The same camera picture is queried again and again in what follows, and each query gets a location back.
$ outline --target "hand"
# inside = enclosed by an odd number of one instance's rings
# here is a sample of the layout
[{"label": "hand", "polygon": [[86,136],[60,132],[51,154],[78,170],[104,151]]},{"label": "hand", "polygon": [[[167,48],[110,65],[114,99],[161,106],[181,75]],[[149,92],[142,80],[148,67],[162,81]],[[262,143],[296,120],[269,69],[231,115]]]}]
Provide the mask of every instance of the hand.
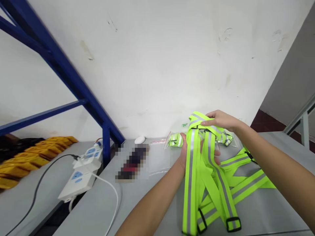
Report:
[{"label": "hand", "polygon": [[[186,141],[186,134],[184,133],[180,133],[180,135],[183,138],[183,146],[181,148],[181,152],[180,152],[180,156],[178,158],[180,165],[182,166],[182,168],[185,170],[186,169],[186,157],[187,157],[187,141]],[[203,147],[203,141],[201,141],[200,143],[200,152],[202,151],[202,147]],[[219,161],[218,157],[219,155],[221,155],[221,152],[218,150],[214,150],[214,161],[216,162],[217,165],[221,165],[221,162]]]},{"label": "hand", "polygon": [[226,114],[225,112],[220,110],[210,112],[206,114],[206,116],[208,116],[209,118],[214,118],[214,120],[203,121],[201,123],[201,125],[203,126],[216,125],[225,128],[228,131],[235,132],[235,129],[238,128],[241,124],[243,124],[243,122],[240,121],[239,119],[236,119],[235,117]]}]

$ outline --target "power strip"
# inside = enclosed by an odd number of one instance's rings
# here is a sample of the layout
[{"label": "power strip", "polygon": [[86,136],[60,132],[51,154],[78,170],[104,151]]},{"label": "power strip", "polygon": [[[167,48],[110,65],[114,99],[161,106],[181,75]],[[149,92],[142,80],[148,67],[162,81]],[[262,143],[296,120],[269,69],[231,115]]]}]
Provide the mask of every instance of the power strip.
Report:
[{"label": "power strip", "polygon": [[93,171],[94,174],[101,167],[103,156],[103,144],[98,141],[93,147],[89,148],[84,155],[81,155],[81,161],[75,160],[73,162],[74,172],[61,191],[58,199],[69,202],[71,199],[79,194],[82,194],[93,187],[95,176],[89,172]]}]

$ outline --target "white cable cord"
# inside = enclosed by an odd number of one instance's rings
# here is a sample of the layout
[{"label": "white cable cord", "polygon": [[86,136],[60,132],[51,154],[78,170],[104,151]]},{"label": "white cable cord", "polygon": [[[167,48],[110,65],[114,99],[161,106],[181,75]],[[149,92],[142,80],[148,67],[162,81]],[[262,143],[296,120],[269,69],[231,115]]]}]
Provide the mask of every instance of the white cable cord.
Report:
[{"label": "white cable cord", "polygon": [[112,218],[112,221],[111,221],[111,223],[110,223],[110,225],[109,225],[109,227],[108,227],[108,230],[106,231],[106,233],[105,233],[105,235],[104,236],[107,236],[107,234],[108,234],[108,232],[109,232],[109,230],[111,229],[111,227],[112,227],[112,224],[113,224],[113,222],[114,222],[114,219],[115,219],[115,217],[116,217],[116,214],[117,214],[117,210],[118,210],[118,202],[119,202],[119,198],[118,198],[118,193],[117,193],[117,190],[115,189],[115,187],[110,183],[110,182],[108,182],[107,180],[104,180],[104,179],[102,179],[101,177],[99,177],[99,176],[97,176],[96,174],[94,174],[92,171],[90,171],[89,170],[89,168],[82,162],[82,160],[81,159],[78,159],[78,161],[81,163],[81,165],[83,165],[90,173],[91,173],[91,175],[93,175],[93,176],[95,176],[96,178],[98,178],[99,180],[101,180],[101,181],[103,181],[103,182],[105,182],[105,183],[107,183],[107,184],[109,184],[113,189],[114,189],[114,191],[115,191],[115,194],[116,194],[116,198],[117,198],[117,202],[116,202],[116,209],[115,209],[115,212],[114,212],[114,215],[113,215],[113,218]]},{"label": "white cable cord", "polygon": [[69,213],[72,211],[72,204],[73,204],[73,202],[74,202],[75,199],[76,199],[76,196],[73,197],[73,198],[71,199],[70,203],[69,203]]}]

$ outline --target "yellow object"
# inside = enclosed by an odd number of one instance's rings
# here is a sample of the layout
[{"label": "yellow object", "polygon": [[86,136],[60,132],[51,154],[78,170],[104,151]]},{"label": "yellow object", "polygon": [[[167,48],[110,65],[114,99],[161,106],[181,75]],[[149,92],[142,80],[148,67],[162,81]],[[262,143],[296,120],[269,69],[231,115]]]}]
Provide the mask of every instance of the yellow object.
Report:
[{"label": "yellow object", "polygon": [[46,156],[45,155],[43,155],[43,154],[39,154],[39,153],[31,153],[31,152],[21,152],[21,153],[19,153],[19,154],[16,154],[15,156],[14,156],[14,158],[16,158],[16,159],[24,159],[24,158],[27,158],[27,157],[34,157],[34,156],[40,156],[40,157],[42,157],[42,158],[46,158]]},{"label": "yellow object", "polygon": [[72,144],[72,142],[66,137],[51,137],[51,138],[46,139],[46,141],[63,142],[65,143],[65,145],[68,145],[68,146]]},{"label": "yellow object", "polygon": [[0,173],[23,178],[29,174],[29,171],[22,170],[19,167],[6,167],[0,169]]},{"label": "yellow object", "polygon": [[38,149],[32,151],[25,151],[26,153],[37,153],[39,155],[43,155],[44,158],[51,160],[57,156],[56,153],[50,151],[49,149]]},{"label": "yellow object", "polygon": [[64,150],[63,148],[61,150],[61,148],[62,147],[57,145],[57,144],[47,144],[47,145],[39,145],[39,146],[29,147],[28,149],[25,149],[24,151],[25,152],[32,152],[33,150],[49,149],[50,151],[52,151],[56,154],[60,154]]},{"label": "yellow object", "polygon": [[77,143],[78,142],[78,140],[75,137],[73,137],[73,136],[67,136],[65,138],[69,139],[73,143]]},{"label": "yellow object", "polygon": [[46,145],[46,144],[58,144],[58,145],[62,146],[63,148],[68,148],[69,147],[68,145],[66,145],[62,141],[41,141],[41,142],[35,144],[35,146]]},{"label": "yellow object", "polygon": [[2,189],[9,189],[16,186],[19,182],[16,180],[0,178],[0,188]]},{"label": "yellow object", "polygon": [[27,154],[33,154],[33,156],[11,158],[9,160],[4,161],[4,163],[26,163],[26,162],[29,162],[33,165],[38,166],[38,167],[44,166],[47,163],[49,163],[48,160],[46,160],[45,158],[42,158],[39,154],[36,154],[36,153],[27,153]]},{"label": "yellow object", "polygon": [[35,165],[33,165],[33,164],[29,163],[29,162],[25,162],[25,163],[8,162],[8,163],[3,163],[2,165],[0,165],[0,169],[1,168],[6,168],[6,167],[19,167],[21,169],[28,170],[28,171],[32,171],[32,170],[37,170],[38,169],[37,166],[35,166]]}]

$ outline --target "gray table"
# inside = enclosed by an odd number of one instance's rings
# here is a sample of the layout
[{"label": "gray table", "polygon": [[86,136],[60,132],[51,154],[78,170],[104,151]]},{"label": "gray table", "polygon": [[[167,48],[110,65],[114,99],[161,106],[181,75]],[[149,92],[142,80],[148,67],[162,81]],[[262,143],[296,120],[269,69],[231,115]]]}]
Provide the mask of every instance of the gray table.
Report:
[{"label": "gray table", "polygon": [[[59,154],[82,155],[93,146],[93,142],[79,142]],[[28,236],[40,227],[62,202],[58,196],[73,173],[73,157],[58,160],[46,173],[37,192],[35,205],[25,220],[10,234]],[[0,235],[8,233],[28,211],[36,185],[51,162],[20,180],[20,183],[0,194]]]},{"label": "gray table", "polygon": [[[314,153],[282,132],[268,132],[260,135],[315,174]],[[109,236],[113,236],[117,232],[130,211],[159,181],[180,153],[180,149],[168,148],[163,150],[163,145],[151,145],[147,162],[139,178],[133,183],[115,183],[116,171],[119,171],[132,146],[132,140],[126,141],[121,152],[116,154],[100,175],[118,189],[121,201]],[[232,157],[239,149],[221,148],[221,160]],[[251,171],[251,168],[252,166],[249,165],[249,168],[241,168],[240,172]],[[181,235],[183,183],[184,181],[155,235]],[[112,219],[115,204],[116,198],[111,187],[96,180],[93,188],[84,195],[54,236],[103,236]],[[236,209],[242,221],[241,231],[227,233],[223,222],[217,219],[208,227],[204,235],[264,235],[274,233],[277,235],[313,235],[304,221],[276,189],[258,189],[238,203]]]}]

